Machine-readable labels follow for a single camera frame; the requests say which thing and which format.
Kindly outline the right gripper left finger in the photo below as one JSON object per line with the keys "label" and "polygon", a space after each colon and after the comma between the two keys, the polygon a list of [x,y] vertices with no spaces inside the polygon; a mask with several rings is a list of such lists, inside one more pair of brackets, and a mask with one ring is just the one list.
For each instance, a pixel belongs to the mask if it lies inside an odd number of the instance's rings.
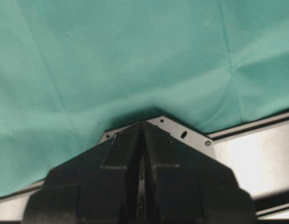
{"label": "right gripper left finger", "polygon": [[126,224],[137,217],[142,124],[53,168],[25,224]]}

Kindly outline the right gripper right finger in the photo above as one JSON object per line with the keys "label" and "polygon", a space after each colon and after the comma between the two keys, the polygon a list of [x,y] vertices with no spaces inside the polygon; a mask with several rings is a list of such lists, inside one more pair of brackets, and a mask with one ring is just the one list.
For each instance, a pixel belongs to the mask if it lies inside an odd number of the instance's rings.
{"label": "right gripper right finger", "polygon": [[254,224],[233,171],[151,123],[142,125],[148,217],[158,224]]}

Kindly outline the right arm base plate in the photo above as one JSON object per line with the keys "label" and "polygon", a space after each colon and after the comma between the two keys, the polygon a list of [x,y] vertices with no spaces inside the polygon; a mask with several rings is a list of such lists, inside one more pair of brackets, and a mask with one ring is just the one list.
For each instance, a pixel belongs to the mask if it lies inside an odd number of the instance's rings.
{"label": "right arm base plate", "polygon": [[191,162],[206,166],[216,159],[211,139],[163,116],[105,132],[99,143],[103,142],[114,155],[120,150],[133,154],[141,147],[152,167],[177,168]]}

